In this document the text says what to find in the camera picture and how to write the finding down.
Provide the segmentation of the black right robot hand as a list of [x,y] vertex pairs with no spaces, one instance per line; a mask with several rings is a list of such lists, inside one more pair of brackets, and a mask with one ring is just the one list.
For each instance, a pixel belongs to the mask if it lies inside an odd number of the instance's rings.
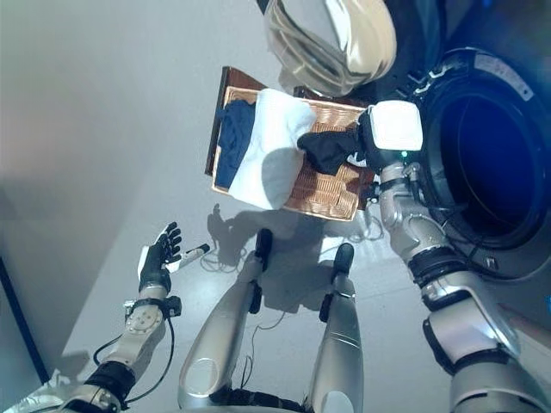
[[416,160],[423,146],[423,127],[413,102],[386,100],[369,105],[357,120],[367,166],[379,175],[393,164]]

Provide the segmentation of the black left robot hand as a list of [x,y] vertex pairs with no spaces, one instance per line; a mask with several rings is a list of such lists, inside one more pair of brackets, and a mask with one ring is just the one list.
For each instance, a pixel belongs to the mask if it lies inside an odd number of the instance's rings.
[[210,251],[207,243],[181,251],[182,240],[177,222],[171,222],[152,244],[142,248],[137,269],[141,298],[167,297],[171,290],[171,276]]

